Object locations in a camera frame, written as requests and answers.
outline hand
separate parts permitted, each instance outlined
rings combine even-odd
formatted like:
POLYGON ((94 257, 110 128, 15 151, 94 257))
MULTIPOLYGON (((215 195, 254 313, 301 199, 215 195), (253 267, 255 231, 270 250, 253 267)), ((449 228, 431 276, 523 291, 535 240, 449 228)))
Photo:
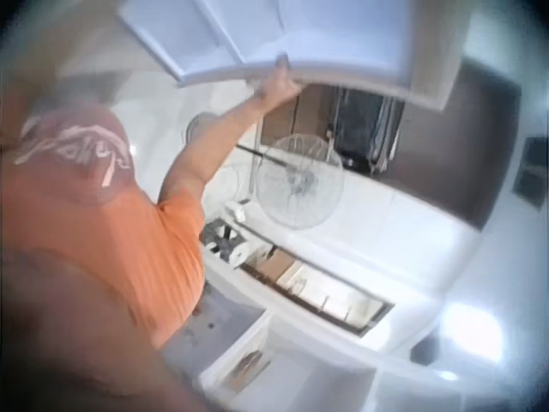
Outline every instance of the hand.
POLYGON ((290 78, 288 56, 283 54, 276 59, 275 69, 256 92, 264 112, 270 112, 282 103, 301 93, 303 86, 290 78))

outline white cabinet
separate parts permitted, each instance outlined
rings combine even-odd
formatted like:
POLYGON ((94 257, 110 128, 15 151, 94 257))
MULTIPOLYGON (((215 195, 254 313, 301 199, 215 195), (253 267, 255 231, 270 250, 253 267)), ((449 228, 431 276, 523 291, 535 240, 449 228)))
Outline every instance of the white cabinet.
POLYGON ((119 15, 182 85, 261 76, 286 53, 306 82, 441 108, 469 11, 454 0, 129 0, 119 15))

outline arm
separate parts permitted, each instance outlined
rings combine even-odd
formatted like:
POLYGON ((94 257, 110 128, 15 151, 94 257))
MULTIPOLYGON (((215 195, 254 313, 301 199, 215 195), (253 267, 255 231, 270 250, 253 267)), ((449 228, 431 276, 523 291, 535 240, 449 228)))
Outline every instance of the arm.
POLYGON ((289 78, 287 58, 279 58, 275 70, 256 94, 219 117, 179 153, 162 184, 160 202, 181 189, 200 199, 204 186, 240 137, 260 118, 300 92, 301 87, 289 78))

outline white cabinet door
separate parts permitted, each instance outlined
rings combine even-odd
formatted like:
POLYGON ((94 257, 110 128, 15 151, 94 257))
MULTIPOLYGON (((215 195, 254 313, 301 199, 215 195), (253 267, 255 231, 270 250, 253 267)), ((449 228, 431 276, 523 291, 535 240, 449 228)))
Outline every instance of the white cabinet door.
POLYGON ((119 15, 181 85, 296 77, 444 105, 467 33, 455 0, 128 0, 119 15))

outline orange t-shirt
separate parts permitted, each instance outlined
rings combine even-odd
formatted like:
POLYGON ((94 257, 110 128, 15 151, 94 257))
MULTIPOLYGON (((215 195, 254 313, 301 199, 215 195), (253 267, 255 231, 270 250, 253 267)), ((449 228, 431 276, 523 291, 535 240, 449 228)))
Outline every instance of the orange t-shirt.
POLYGON ((136 184, 124 128, 100 106, 45 115, 2 160, 3 246, 75 262, 162 346, 202 292, 199 201, 181 191, 152 203, 136 184))

